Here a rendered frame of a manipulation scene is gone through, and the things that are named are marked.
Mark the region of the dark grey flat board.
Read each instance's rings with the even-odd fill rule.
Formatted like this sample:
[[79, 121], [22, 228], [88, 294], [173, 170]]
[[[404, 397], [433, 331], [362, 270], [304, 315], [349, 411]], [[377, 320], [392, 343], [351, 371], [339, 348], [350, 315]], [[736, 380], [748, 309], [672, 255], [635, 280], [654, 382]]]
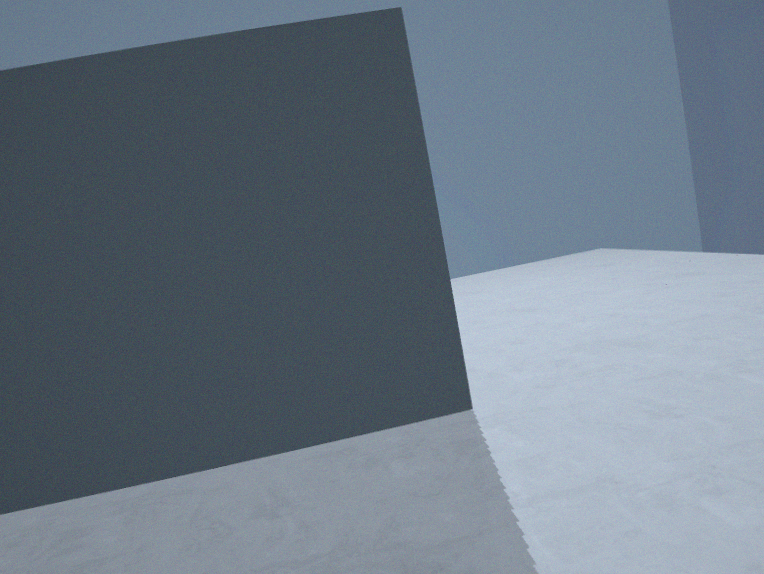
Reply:
[[470, 409], [402, 7], [0, 70], [0, 515]]

